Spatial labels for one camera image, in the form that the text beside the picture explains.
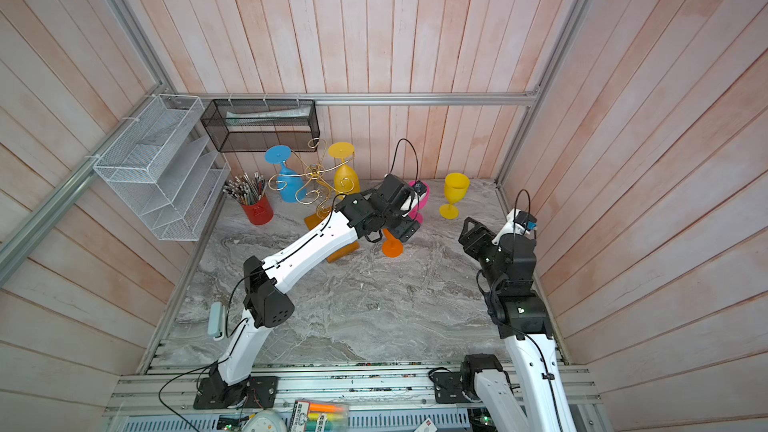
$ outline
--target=black mesh basket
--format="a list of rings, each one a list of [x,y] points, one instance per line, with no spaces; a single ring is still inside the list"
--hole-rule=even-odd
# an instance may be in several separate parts
[[[312,152],[310,141],[320,138],[312,100],[214,99],[200,120],[219,152],[264,152],[278,145]]]

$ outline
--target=white round device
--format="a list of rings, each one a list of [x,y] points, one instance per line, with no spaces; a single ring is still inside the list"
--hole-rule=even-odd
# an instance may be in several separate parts
[[[262,410],[248,420],[243,432],[288,432],[283,418],[273,410]]]

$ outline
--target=white mesh file organizer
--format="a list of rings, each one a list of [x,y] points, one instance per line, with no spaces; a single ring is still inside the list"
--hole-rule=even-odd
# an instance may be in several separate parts
[[[157,96],[94,166],[160,240],[197,241],[229,175],[208,137],[188,139],[202,114],[199,97]]]

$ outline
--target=wire mesh basket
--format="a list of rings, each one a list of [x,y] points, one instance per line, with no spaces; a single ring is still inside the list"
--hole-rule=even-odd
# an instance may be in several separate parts
[[[230,172],[207,137],[187,139],[202,112],[197,97],[156,97],[94,166],[161,240],[196,241]]]
[[[320,137],[312,100],[214,99],[201,121],[219,152],[265,152],[278,145],[312,152],[310,141]]]

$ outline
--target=yellow goblet base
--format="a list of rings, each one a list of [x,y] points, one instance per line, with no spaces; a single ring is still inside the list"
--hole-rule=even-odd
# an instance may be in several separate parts
[[[458,217],[458,207],[453,204],[444,204],[440,206],[440,215],[445,218],[456,218]]]

